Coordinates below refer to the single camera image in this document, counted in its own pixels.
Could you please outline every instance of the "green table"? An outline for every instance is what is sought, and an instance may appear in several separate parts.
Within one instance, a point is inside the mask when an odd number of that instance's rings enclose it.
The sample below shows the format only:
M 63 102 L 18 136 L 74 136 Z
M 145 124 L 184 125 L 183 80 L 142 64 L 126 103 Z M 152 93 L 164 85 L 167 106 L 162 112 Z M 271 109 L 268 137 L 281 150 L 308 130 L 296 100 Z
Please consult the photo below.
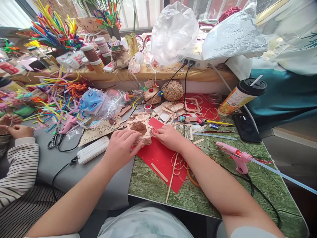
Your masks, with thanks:
M 233 123 L 233 120 L 230 116 L 220 116 L 220 119 L 228 123 Z M 232 145 L 238 148 L 240 151 L 248 152 L 257 159 L 271 160 L 270 155 L 263 143 L 245 143 L 240 139 L 236 128 L 230 128 L 230 130 L 234 130 L 235 133 L 221 135 L 234 137 L 238 140 L 228 140 L 221 138 L 216 139 L 212 137 L 193 135 L 193 142 L 204 138 L 204 141 L 198 143 L 197 146 L 199 146 L 205 154 L 213 157 L 224 167 L 236 174 L 237 171 L 235 162 L 230 159 L 226 153 L 217 149 L 212 140 Z M 290 238 L 306 237 L 308 230 L 305 221 L 301 216 L 282 178 L 253 162 L 248 163 L 248 169 L 252 182 L 266 195 L 266 197 L 277 209 L 282 221 L 281 231 L 283 234 Z M 246 188 L 246 190 L 251 191 L 249 183 L 240 178 L 235 178 Z M 152 169 L 148 167 L 140 157 L 136 156 L 131 176 L 129 195 L 164 204 L 167 191 L 168 186 L 166 183 L 160 177 L 158 177 L 158 175 L 152 171 Z M 273 219 L 273 221 L 277 223 L 277 218 L 273 209 L 256 190 L 254 191 L 254 199 Z M 184 182 L 178 194 L 171 190 L 167 204 L 202 215 L 221 218 L 220 213 L 209 202 L 201 188 L 194 186 L 190 180 L 186 180 Z

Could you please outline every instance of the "pen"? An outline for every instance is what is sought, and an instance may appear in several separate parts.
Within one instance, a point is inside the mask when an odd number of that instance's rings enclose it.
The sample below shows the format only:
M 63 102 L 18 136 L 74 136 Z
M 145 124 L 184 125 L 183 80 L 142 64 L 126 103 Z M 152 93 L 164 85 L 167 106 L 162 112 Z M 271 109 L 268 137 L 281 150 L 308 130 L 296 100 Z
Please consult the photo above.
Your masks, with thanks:
M 234 131 L 203 131 L 203 133 L 234 133 Z
M 225 123 L 225 122 L 217 122 L 217 121 L 209 121 L 209 120 L 206 120 L 206 122 L 208 122 L 208 123 L 214 123 L 214 124 L 222 124 L 222 125 L 230 125 L 230 126 L 233 126 L 233 124 Z

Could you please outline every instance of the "red yarn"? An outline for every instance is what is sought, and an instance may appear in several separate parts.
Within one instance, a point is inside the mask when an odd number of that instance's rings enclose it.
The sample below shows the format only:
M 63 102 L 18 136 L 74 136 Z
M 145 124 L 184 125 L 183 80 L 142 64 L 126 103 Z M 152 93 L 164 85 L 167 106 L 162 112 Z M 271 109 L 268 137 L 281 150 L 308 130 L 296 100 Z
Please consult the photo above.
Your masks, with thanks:
M 218 24 L 222 22 L 223 20 L 230 17 L 232 14 L 235 14 L 237 12 L 241 11 L 241 8 L 239 7 L 231 7 L 229 10 L 226 10 L 218 19 Z

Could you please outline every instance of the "ball of twine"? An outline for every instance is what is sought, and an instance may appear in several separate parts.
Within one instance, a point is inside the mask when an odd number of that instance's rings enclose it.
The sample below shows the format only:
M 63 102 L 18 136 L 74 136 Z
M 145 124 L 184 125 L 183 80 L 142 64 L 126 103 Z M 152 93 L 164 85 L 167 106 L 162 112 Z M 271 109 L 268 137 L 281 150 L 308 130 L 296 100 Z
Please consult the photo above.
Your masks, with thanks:
M 178 79 L 172 79 L 169 84 L 166 82 L 163 86 L 164 98 L 168 101 L 176 101 L 184 94 L 183 85 Z

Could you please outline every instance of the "black scissors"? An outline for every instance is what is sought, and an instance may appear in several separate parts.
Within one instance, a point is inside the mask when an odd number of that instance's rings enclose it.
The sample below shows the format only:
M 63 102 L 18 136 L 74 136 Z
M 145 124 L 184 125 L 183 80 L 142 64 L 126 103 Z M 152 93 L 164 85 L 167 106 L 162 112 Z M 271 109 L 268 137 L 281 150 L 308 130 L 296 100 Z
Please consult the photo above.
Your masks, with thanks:
M 60 123 L 56 126 L 56 131 L 53 132 L 53 138 L 50 140 L 50 142 L 47 144 L 48 149 L 52 149 L 54 147 L 58 147 L 60 143 L 62 142 L 63 136 L 58 133 L 61 130 Z

